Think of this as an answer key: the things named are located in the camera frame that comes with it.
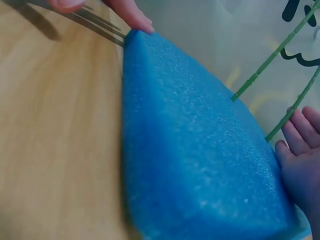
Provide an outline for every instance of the finger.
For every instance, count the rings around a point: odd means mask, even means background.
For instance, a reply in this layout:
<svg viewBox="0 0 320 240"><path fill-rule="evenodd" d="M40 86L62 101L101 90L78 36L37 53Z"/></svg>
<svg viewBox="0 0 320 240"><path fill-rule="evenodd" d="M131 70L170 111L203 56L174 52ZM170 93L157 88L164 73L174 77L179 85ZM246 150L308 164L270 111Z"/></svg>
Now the finger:
<svg viewBox="0 0 320 240"><path fill-rule="evenodd" d="M60 13L72 13L84 5L86 0L49 0L52 7Z"/></svg>
<svg viewBox="0 0 320 240"><path fill-rule="evenodd" d="M152 34L155 29L152 21L137 7L134 0L103 0L119 15L131 28Z"/></svg>
<svg viewBox="0 0 320 240"><path fill-rule="evenodd" d="M304 154L310 147L305 142L305 140L301 137L298 130L295 128L293 123L289 120L282 127L283 135L289 145L291 152L298 156Z"/></svg>
<svg viewBox="0 0 320 240"><path fill-rule="evenodd" d="M283 140L277 141L274 148L280 167L282 167L289 159L295 157Z"/></svg>
<svg viewBox="0 0 320 240"><path fill-rule="evenodd" d="M302 109L302 113L318 134L320 134L320 112L310 106L305 106Z"/></svg>
<svg viewBox="0 0 320 240"><path fill-rule="evenodd" d="M320 135L299 109L294 111L290 121L311 149L320 147Z"/></svg>

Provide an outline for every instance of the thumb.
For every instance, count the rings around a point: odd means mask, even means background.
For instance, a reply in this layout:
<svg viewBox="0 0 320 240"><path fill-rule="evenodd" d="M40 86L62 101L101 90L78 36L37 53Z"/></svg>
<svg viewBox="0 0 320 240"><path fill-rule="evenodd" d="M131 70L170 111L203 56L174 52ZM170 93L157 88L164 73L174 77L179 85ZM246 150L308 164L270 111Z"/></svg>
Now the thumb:
<svg viewBox="0 0 320 240"><path fill-rule="evenodd" d="M86 0L49 0L55 10L61 13L71 13L80 9Z"/></svg>

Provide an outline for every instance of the wood grain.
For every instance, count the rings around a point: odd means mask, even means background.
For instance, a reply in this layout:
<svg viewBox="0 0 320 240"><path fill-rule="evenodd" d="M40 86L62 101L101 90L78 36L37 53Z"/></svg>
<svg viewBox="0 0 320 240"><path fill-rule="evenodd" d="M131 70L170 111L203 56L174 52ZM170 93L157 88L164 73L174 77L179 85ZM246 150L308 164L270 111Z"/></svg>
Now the wood grain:
<svg viewBox="0 0 320 240"><path fill-rule="evenodd" d="M123 37L89 1L0 2L0 239L129 240L120 181Z"/></svg>

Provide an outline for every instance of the foam surface texture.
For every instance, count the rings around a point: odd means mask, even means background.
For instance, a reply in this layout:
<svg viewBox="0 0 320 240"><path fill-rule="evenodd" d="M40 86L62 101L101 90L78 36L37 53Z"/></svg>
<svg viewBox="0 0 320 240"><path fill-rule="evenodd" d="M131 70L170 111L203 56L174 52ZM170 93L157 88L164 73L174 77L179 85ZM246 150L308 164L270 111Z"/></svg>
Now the foam surface texture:
<svg viewBox="0 0 320 240"><path fill-rule="evenodd" d="M132 30L123 63L125 193L145 240L303 233L247 107L168 40Z"/></svg>

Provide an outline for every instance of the hand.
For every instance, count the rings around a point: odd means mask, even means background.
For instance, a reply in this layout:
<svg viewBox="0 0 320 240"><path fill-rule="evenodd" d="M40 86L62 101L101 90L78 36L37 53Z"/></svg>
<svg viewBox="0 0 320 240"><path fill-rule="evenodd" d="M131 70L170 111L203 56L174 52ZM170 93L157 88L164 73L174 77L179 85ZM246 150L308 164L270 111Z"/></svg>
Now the hand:
<svg viewBox="0 0 320 240"><path fill-rule="evenodd" d="M320 112L311 107L296 110L282 128L283 140L275 144L283 182L306 214L313 239L320 237Z"/></svg>
<svg viewBox="0 0 320 240"><path fill-rule="evenodd" d="M79 10L86 0L49 0L59 12L71 13ZM113 9L131 28L152 34L155 30L152 22L137 7L135 0L103 0L103 3Z"/></svg>

